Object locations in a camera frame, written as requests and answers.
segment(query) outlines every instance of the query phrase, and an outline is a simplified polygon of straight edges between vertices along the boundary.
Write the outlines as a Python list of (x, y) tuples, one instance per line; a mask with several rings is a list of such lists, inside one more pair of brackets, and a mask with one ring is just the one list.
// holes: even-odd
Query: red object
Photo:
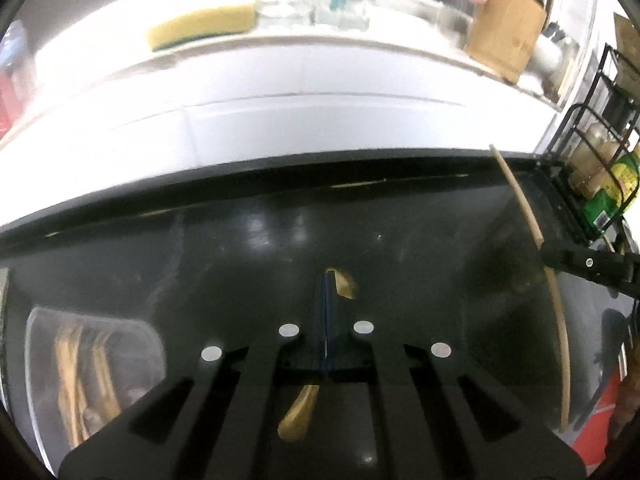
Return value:
[(607, 389), (597, 403), (596, 409), (574, 443), (574, 451), (580, 455), (589, 473), (604, 460), (609, 419), (613, 414), (613, 409), (616, 407), (619, 386), (620, 374), (616, 370), (607, 384)]
[(0, 139), (2, 139), (4, 137), (4, 134), (11, 129), (12, 125), (13, 125), (13, 121), (11, 120), (11, 117), (9, 117), (9, 114), (4, 109), (4, 106), (2, 105), (2, 100), (0, 100)]
[(6, 72), (0, 72), (0, 139), (24, 112), (24, 103), (18, 97), (14, 82)]

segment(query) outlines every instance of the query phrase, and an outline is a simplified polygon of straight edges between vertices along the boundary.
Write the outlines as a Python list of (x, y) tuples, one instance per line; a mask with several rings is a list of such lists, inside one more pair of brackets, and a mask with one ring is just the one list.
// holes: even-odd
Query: wooden stick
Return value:
[(302, 387), (298, 398), (278, 425), (278, 436), (282, 440), (295, 442), (304, 439), (309, 429), (319, 391), (318, 384), (306, 384)]
[[(498, 165), (504, 176), (507, 178), (513, 192), (516, 195), (520, 209), (524, 213), (524, 216), (529, 225), (531, 235), (536, 243), (536, 247), (540, 250), (542, 243), (545, 241), (540, 226), (536, 221), (536, 217), (533, 214), (533, 210), (527, 201), (527, 197), (524, 195), (520, 184), (513, 176), (508, 164), (502, 158), (502, 155), (496, 150), (494, 145), (490, 146), (491, 152), (494, 154), (495, 160), (498, 161)], [(566, 320), (564, 319), (564, 309), (562, 308), (562, 300), (560, 297), (560, 287), (558, 286), (558, 278), (556, 273), (545, 266), (546, 282), (549, 286), (549, 292), (551, 293), (551, 303), (554, 307), (554, 313), (556, 314), (556, 324), (558, 326), (558, 339), (560, 340), (560, 371), (561, 371), (561, 387), (562, 397), (560, 402), (560, 433), (563, 433), (569, 427), (569, 402), (571, 401), (571, 361), (569, 356), (569, 336), (566, 330)]]
[(105, 422), (111, 422), (120, 415), (121, 411), (107, 359), (106, 344), (110, 336), (111, 333), (109, 332), (101, 332), (95, 338), (94, 346), (91, 348), (94, 357), (95, 377), (100, 390), (100, 408), (98, 411)]

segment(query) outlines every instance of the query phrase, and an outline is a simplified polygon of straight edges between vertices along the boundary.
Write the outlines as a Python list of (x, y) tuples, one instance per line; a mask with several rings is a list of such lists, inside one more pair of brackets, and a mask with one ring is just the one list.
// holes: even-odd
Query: metal wire rack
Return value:
[[(589, 241), (599, 238), (610, 226), (622, 218), (624, 211), (633, 202), (640, 187), (640, 179), (638, 179), (633, 190), (629, 192), (628, 189), (623, 189), (625, 187), (624, 183), (612, 172), (616, 162), (622, 156), (627, 155), (627, 160), (631, 162), (636, 173), (640, 173), (638, 164), (635, 158), (630, 155), (631, 150), (629, 149), (631, 133), (640, 118), (640, 105), (635, 104), (629, 94), (628, 109), (631, 112), (626, 116), (623, 115), (623, 126), (619, 124), (616, 128), (604, 117), (606, 108), (603, 111), (598, 111), (602, 108), (602, 103), (598, 101), (604, 92), (607, 92), (609, 96), (614, 93), (626, 92), (606, 74), (606, 67), (610, 66), (610, 62), (618, 72), (620, 70), (631, 71), (640, 80), (640, 71), (623, 54), (620, 54), (607, 44), (585, 101), (576, 103), (568, 109), (542, 157), (549, 168), (552, 183), (561, 193), (569, 210), (574, 214)], [(590, 140), (588, 128), (595, 123), (600, 123), (601, 126), (606, 128), (609, 142), (616, 144), (612, 156), (603, 153), (602, 147), (594, 146), (594, 143)], [(602, 222), (597, 225), (591, 224), (586, 219), (583, 209), (587, 201), (570, 185), (572, 174), (576, 171), (576, 168), (571, 164), (570, 157), (578, 148), (590, 150), (591, 155), (593, 155), (591, 161), (596, 165), (595, 171), (592, 171), (592, 173), (600, 174), (603, 180), (609, 181), (610, 179), (610, 182), (615, 184), (620, 193), (621, 203), (610, 216), (605, 215)]]

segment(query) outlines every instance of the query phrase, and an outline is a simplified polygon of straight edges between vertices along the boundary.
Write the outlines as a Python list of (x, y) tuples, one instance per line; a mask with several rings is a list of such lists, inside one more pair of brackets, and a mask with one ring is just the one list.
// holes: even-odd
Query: sponge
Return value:
[(254, 3), (199, 9), (149, 29), (146, 42), (156, 51), (201, 38), (246, 32), (254, 25)]

